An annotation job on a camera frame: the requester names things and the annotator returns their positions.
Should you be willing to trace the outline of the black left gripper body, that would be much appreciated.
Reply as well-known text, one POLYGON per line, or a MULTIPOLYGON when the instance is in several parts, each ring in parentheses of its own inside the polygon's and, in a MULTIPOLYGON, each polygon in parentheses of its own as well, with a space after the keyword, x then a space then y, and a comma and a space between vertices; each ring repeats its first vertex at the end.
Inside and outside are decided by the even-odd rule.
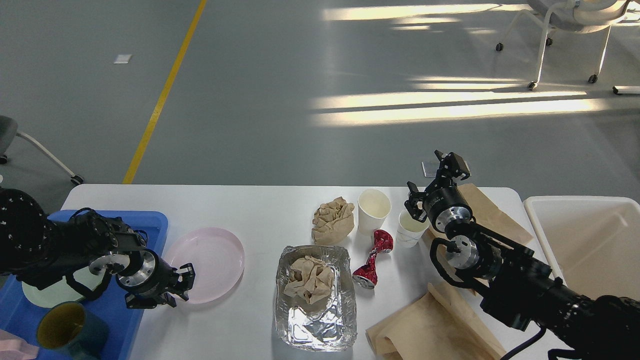
POLYGON ((158 297, 173 290, 175 282, 174 269, 155 251, 148 249, 138 251, 116 279, 126 298, 158 297))

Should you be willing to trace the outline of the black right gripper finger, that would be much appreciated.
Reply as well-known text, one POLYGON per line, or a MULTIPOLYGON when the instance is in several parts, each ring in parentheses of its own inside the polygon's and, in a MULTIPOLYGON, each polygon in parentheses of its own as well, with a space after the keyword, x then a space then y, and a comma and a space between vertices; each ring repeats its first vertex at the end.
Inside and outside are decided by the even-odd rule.
POLYGON ((419 223, 426 222, 426 211, 423 209, 423 202, 426 198, 426 193, 424 191, 419 191, 418 186, 408 181, 406 183, 408 193, 407 200, 404 202, 404 206, 407 210, 409 216, 419 223))
POLYGON ((440 150, 434 151, 439 164, 434 178, 434 188, 443 189, 457 186, 471 177, 470 168, 460 155, 454 152, 445 153, 440 150))

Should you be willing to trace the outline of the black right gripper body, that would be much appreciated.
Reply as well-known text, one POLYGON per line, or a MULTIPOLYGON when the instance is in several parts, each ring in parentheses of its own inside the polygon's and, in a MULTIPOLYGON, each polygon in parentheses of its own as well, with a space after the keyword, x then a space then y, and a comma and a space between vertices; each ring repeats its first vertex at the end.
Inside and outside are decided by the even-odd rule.
POLYGON ((450 224, 468 224, 473 218, 473 210, 457 186, 430 192, 422 201, 422 207, 436 231, 446 231, 450 224))

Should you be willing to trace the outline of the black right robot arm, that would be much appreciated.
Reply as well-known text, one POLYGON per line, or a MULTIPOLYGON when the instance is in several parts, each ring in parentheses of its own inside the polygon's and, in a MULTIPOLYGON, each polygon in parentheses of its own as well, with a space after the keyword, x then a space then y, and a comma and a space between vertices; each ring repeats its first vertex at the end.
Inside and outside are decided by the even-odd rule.
POLYGON ((539 326, 537 334, 503 359, 550 331, 567 345, 548 350, 550 360, 637 360, 639 302, 614 295, 592 300, 561 278, 551 278, 551 267, 536 259, 533 249, 477 222, 457 185, 471 175, 466 161, 454 152, 434 154, 438 168, 432 182, 422 191, 408 182, 404 206, 412 219, 440 234, 430 242, 429 257, 441 278, 480 294, 483 312, 509 328, 539 326))

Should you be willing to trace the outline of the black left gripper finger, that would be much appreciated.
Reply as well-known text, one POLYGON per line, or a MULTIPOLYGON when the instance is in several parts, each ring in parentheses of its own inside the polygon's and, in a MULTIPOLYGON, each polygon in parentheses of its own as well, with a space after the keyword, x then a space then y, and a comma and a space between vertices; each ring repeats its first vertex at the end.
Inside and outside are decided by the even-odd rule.
POLYGON ((174 297, 169 296, 166 292, 151 297, 141 297, 128 293, 125 295, 125 304, 128 309, 155 309, 161 305, 168 305, 172 308, 177 306, 174 297))
POLYGON ((169 293, 188 302, 190 300, 189 291, 194 287, 195 276, 195 267, 192 263, 183 264, 179 268, 171 267, 169 293))

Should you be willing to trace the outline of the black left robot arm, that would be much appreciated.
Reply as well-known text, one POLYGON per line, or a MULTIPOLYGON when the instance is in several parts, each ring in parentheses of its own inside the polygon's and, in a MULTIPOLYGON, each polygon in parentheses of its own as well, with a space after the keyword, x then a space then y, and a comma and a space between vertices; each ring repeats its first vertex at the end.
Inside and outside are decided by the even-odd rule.
POLYGON ((116 276, 129 309, 154 309, 189 301, 192 263, 174 268, 147 247, 148 235, 121 217, 81 208, 68 221, 49 219, 39 203, 18 189, 0 191, 1 274, 39 290, 58 281, 84 299, 102 296, 116 276))

